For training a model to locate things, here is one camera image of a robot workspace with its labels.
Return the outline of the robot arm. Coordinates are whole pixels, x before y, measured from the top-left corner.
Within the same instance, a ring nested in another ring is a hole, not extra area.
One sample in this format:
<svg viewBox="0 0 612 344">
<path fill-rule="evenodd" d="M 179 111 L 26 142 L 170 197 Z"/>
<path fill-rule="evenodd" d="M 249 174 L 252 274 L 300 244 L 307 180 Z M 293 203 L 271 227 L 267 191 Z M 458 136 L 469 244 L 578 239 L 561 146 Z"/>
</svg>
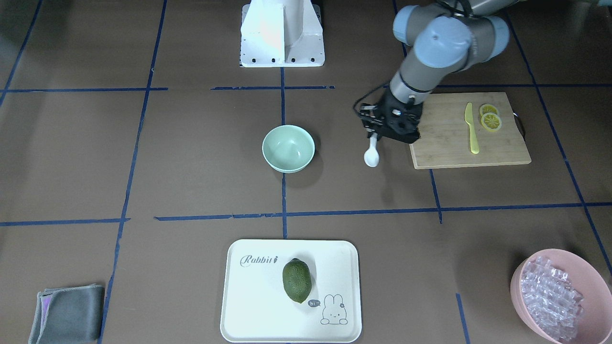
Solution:
<svg viewBox="0 0 612 344">
<path fill-rule="evenodd" d="M 510 30 L 496 13 L 513 0 L 437 0 L 406 6 L 395 16 L 395 38 L 409 46 L 404 61 L 373 105 L 353 106 L 372 143 L 387 137 L 412 144 L 426 98 L 452 73 L 489 61 L 505 50 Z"/>
</svg>

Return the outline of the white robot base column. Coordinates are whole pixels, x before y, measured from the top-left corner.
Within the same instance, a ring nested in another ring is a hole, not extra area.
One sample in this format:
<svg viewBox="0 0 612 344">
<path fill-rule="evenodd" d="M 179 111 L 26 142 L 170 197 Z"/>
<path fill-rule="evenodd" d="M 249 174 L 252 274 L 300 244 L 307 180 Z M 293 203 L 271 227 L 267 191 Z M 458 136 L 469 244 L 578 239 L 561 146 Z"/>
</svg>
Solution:
<svg viewBox="0 0 612 344">
<path fill-rule="evenodd" d="M 321 8 L 310 0 L 252 0 L 242 7 L 239 63 L 246 68 L 324 65 Z"/>
</svg>

